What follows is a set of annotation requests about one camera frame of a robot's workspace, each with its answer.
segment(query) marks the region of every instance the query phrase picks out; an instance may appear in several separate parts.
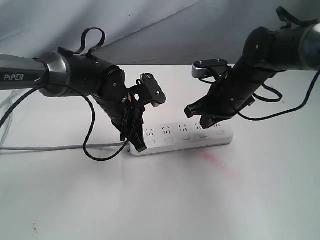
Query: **red stain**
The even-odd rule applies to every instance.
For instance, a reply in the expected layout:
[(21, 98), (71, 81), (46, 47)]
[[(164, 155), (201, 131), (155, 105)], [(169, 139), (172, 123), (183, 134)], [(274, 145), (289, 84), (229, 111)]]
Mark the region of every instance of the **red stain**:
[(202, 151), (202, 157), (206, 159), (207, 161), (213, 163), (218, 169), (220, 169), (225, 175), (228, 175), (229, 177), (232, 178), (238, 178), (238, 175), (234, 170), (229, 168), (228, 166), (224, 165), (221, 161), (219, 161), (216, 156), (213, 154), (207, 152), (207, 151)]

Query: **power strip switch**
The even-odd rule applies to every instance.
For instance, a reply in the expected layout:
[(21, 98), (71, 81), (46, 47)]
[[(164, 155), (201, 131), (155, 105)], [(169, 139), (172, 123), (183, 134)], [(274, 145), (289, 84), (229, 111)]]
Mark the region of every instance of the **power strip switch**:
[(130, 143), (130, 152), (134, 156), (226, 145), (233, 139), (233, 131), (225, 121), (209, 129), (202, 129), (198, 121), (143, 126), (143, 133), (147, 150), (137, 152)]

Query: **screw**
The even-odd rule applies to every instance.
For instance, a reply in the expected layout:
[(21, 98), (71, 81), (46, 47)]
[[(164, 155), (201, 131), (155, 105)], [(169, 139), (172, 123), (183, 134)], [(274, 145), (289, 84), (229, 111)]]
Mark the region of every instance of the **screw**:
[(122, 101), (121, 101), (121, 102), (124, 104), (124, 103), (127, 101), (127, 99), (128, 99), (128, 98), (125, 96), (124, 98), (122, 98)]

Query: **robotic arm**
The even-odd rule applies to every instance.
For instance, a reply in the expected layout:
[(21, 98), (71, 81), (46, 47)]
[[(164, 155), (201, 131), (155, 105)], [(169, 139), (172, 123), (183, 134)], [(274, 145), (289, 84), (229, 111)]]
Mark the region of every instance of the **robotic arm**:
[[(79, 55), (92, 29), (101, 31), (102, 38), (88, 53)], [(142, 152), (147, 149), (142, 128), (145, 105), (151, 103), (157, 107), (165, 103), (166, 96), (152, 74), (142, 74), (137, 85), (127, 88), (123, 70), (93, 56), (92, 52), (103, 45), (105, 38), (101, 29), (88, 28), (76, 52), (60, 47), (58, 51), (46, 52), (34, 59), (0, 54), (0, 90), (39, 87), (47, 97), (79, 96), (66, 87), (70, 86), (85, 96), (93, 96), (120, 131), (121, 140), (129, 138), (136, 150)]]
[(320, 70), (318, 20), (300, 21), (281, 6), (276, 11), (286, 25), (279, 31), (264, 27), (254, 30), (233, 68), (223, 59), (194, 63), (194, 78), (215, 79), (208, 94), (184, 110), (188, 118), (201, 115), (203, 129), (229, 120), (252, 105), (255, 91), (276, 74), (287, 70)]

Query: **power socket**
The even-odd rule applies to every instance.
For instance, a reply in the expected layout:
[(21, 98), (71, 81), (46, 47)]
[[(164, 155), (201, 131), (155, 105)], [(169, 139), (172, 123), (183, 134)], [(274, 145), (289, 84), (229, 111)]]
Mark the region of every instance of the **power socket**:
[(130, 152), (134, 156), (226, 145), (233, 139), (233, 131), (229, 123), (225, 121), (209, 129), (202, 129), (198, 121), (192, 120), (143, 126), (143, 133), (147, 150), (137, 152), (130, 143)]

